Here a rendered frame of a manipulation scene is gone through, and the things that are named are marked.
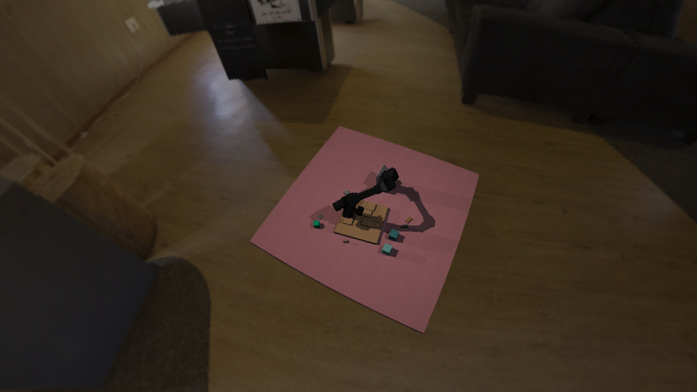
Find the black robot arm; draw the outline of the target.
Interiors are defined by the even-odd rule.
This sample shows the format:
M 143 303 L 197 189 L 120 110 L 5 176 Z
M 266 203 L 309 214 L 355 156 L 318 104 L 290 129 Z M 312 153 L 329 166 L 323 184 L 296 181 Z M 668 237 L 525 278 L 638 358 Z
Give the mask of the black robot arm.
M 386 172 L 387 171 L 387 172 Z M 367 189 L 366 191 L 360 192 L 360 193 L 350 193 L 348 195 L 344 195 L 344 197 L 341 197 L 340 200 L 334 202 L 332 205 L 336 211 L 340 211 L 340 209 L 344 208 L 342 216 L 346 218 L 351 218 L 353 217 L 353 209 L 352 207 L 355 207 L 357 203 L 365 198 L 370 197 L 371 195 L 375 194 L 380 194 L 382 192 L 389 192 L 392 189 L 395 189 L 395 181 L 398 180 L 399 175 L 396 172 L 395 168 L 389 168 L 386 171 L 383 172 L 381 175 L 382 179 L 378 182 L 377 185 L 374 187 Z M 387 191 L 382 191 L 380 184 L 384 181 Z

